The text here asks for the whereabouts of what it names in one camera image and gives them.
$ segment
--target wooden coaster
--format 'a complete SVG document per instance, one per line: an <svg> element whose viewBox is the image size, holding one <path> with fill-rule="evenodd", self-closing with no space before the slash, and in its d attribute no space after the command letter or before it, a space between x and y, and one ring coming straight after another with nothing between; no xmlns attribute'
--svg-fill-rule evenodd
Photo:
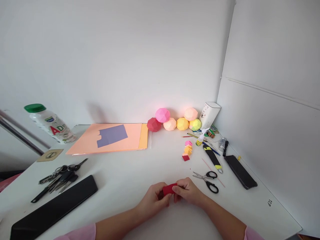
<svg viewBox="0 0 320 240"><path fill-rule="evenodd" d="M51 149L47 152L45 152L38 160L37 162L48 162L55 160L60 153L62 153L63 149Z"/></svg>

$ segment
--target black phone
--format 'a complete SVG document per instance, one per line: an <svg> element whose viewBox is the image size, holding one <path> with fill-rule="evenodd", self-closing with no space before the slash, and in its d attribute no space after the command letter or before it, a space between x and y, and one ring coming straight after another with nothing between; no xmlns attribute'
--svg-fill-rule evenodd
<svg viewBox="0 0 320 240"><path fill-rule="evenodd" d="M239 160L234 156L225 156L224 159L229 164L231 170L237 176L241 184L245 189L250 189L253 187L257 187L257 182L251 177L251 175L247 172L247 170L242 166Z"/></svg>
<svg viewBox="0 0 320 240"><path fill-rule="evenodd" d="M34 240L98 190L92 175L12 225L10 240Z"/></svg>

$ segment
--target hand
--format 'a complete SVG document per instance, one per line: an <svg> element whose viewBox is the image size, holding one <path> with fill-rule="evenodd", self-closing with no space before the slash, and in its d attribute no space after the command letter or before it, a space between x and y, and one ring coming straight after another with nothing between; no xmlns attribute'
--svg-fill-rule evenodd
<svg viewBox="0 0 320 240"><path fill-rule="evenodd" d="M187 200L188 203L200 206L203 199L206 198L199 188L192 182L190 178L180 179L177 181L177 186L173 186L174 203L181 200L181 197Z"/></svg>
<svg viewBox="0 0 320 240"><path fill-rule="evenodd" d="M166 206L169 206L169 200L172 194L167 194L164 198L159 200L158 195L162 188L167 186L166 183L161 182L151 185L144 195L140 203L135 207L142 221L147 221L148 219L155 216Z"/></svg>

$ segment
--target metal rod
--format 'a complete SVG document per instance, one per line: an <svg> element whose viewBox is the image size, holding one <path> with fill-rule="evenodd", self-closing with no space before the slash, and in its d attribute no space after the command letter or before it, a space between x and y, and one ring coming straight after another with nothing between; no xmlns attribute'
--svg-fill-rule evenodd
<svg viewBox="0 0 320 240"><path fill-rule="evenodd" d="M22 132L24 132L25 134L29 135L31 138L33 138L34 140L36 140L38 143L40 143L41 145L43 145L44 147L46 147L47 149L51 148L47 143L45 143L44 141L42 141L40 138L38 138L37 136L35 136L32 132L28 131L25 127L21 126L20 123L18 123L17 121L15 121L12 117L10 117L8 114L6 114L4 111L2 111L0 109L0 117L2 117L7 123L9 123L10 125L12 125L13 127L16 127L17 129L20 129Z"/></svg>
<svg viewBox="0 0 320 240"><path fill-rule="evenodd" d="M39 149L36 145L34 145L27 138L25 138L21 133L19 133L12 126L10 126L1 116L0 116L0 125L9 133L11 133L13 136L15 136L18 140L24 143L27 147L29 147L31 150L39 154L40 156L44 154L44 152L41 149Z"/></svg>

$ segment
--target red folded paper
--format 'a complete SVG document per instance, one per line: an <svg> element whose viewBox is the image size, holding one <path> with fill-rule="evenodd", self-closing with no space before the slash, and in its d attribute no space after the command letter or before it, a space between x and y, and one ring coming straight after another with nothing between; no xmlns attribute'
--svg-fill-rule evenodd
<svg viewBox="0 0 320 240"><path fill-rule="evenodd" d="M173 186L177 186L178 184L174 183L174 184L170 184L166 187L163 187L162 191L163 191L163 196L171 193L171 194L174 194L174 191L172 190L172 187Z"/></svg>

